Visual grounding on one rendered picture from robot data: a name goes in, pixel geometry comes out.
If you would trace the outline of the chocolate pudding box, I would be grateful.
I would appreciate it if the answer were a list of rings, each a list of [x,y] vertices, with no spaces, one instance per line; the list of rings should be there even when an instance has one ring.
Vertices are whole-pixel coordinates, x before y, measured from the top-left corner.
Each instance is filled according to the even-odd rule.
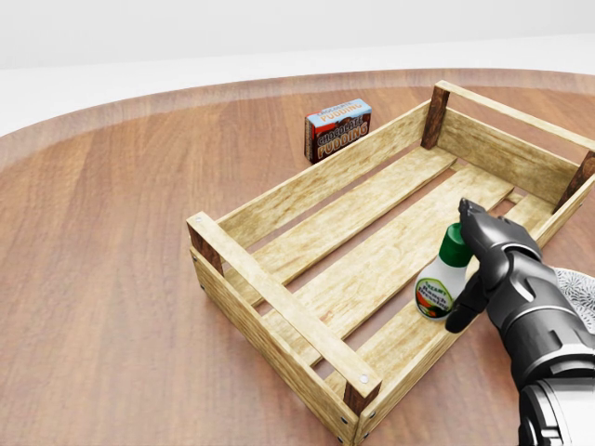
[[[371,113],[372,107],[357,98],[307,115],[305,157],[316,164],[366,136]]]

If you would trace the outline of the wooden slat tray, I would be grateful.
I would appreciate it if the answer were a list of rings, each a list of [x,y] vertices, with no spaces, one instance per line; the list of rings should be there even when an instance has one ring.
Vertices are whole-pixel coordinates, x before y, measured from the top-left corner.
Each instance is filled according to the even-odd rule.
[[[545,244],[595,186],[595,140],[445,81],[430,100],[225,217],[188,220],[200,284],[343,446],[455,342],[408,303],[347,336],[437,254],[468,197]]]

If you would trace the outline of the white green-capped salad dressing bottle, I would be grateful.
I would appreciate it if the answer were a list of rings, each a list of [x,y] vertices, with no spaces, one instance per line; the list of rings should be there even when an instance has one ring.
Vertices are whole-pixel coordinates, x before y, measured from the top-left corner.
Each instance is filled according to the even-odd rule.
[[[461,235],[461,224],[450,225],[438,255],[416,278],[415,303],[424,317],[439,321],[452,311],[464,289],[472,256]]]

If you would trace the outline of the white grey patterned bowl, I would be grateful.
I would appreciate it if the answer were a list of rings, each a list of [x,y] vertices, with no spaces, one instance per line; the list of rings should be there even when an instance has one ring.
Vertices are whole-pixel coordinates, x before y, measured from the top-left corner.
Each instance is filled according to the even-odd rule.
[[[554,272],[563,295],[595,335],[595,278],[571,269],[554,268]]]

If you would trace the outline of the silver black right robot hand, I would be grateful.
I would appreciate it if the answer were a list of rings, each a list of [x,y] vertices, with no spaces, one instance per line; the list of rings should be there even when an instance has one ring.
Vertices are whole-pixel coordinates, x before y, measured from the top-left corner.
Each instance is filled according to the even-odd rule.
[[[461,199],[462,238],[477,257],[445,328],[463,331],[486,312],[511,359],[517,388],[544,378],[595,378],[595,334],[562,294],[527,230]]]

